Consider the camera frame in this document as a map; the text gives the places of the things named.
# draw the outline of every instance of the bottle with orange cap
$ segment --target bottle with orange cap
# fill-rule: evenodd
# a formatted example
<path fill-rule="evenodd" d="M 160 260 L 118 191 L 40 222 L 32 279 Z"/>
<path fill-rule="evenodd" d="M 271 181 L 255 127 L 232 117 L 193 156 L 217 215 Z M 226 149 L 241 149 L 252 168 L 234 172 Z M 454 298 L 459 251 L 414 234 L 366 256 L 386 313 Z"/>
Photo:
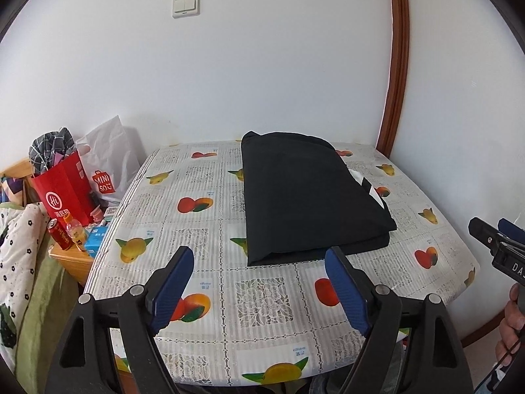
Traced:
<path fill-rule="evenodd" d="M 86 252 L 84 243 L 88 239 L 88 236 L 82 224 L 78 222 L 71 213 L 64 216 L 64 222 L 66 223 L 66 231 L 73 240 L 73 243 L 77 245 L 80 251 Z"/>

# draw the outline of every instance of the wooden nightstand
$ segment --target wooden nightstand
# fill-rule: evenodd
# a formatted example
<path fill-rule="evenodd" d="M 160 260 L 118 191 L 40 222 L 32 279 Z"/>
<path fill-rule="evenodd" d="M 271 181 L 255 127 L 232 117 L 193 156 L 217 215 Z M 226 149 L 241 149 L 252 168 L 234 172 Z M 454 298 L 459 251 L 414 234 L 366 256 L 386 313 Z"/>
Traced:
<path fill-rule="evenodd" d="M 76 246 L 63 251 L 58 244 L 55 244 L 49 252 L 49 256 L 59 261 L 78 283 L 82 284 L 82 286 L 86 285 L 91 266 L 93 265 L 93 258 L 86 252 L 81 252 Z"/>

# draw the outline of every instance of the colorful geometric pillow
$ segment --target colorful geometric pillow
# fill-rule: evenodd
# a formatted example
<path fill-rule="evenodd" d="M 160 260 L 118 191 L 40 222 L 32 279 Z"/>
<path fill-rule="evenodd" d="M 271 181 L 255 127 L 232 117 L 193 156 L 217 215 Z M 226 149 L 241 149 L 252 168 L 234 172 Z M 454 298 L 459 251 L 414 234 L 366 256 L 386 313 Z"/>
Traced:
<path fill-rule="evenodd" d="M 2 199 L 0 203 L 12 202 L 24 205 L 24 180 L 15 177 L 2 178 Z"/>

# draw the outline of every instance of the blue tissue box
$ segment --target blue tissue box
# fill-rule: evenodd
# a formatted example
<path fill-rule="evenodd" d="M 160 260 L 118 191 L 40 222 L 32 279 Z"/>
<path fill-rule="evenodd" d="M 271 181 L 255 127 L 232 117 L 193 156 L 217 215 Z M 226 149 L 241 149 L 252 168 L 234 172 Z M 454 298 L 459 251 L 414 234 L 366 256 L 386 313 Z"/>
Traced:
<path fill-rule="evenodd" d="M 89 233 L 89 237 L 86 240 L 84 247 L 92 258 L 96 256 L 98 249 L 100 249 L 100 245 L 102 244 L 102 240 L 104 239 L 107 230 L 107 226 L 96 226 Z"/>

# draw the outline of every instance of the fruit-patterned tablecloth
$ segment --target fruit-patterned tablecloth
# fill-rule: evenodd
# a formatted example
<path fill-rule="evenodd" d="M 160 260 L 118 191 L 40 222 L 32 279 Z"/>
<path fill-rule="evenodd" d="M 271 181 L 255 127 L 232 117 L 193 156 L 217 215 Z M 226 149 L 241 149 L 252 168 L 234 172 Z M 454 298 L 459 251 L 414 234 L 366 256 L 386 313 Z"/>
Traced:
<path fill-rule="evenodd" d="M 372 146 L 333 145 L 384 197 L 398 226 L 388 247 L 350 256 L 352 265 L 400 296 L 434 292 L 451 302 L 479 266 L 443 214 Z M 187 245 L 195 271 L 156 337 L 176 382 L 272 383 L 352 363 L 363 338 L 348 323 L 324 261 L 246 266 L 242 182 L 238 142 L 155 151 L 119 207 L 86 291 L 97 299 L 120 295 Z M 117 363 L 127 369 L 118 330 L 112 339 Z"/>

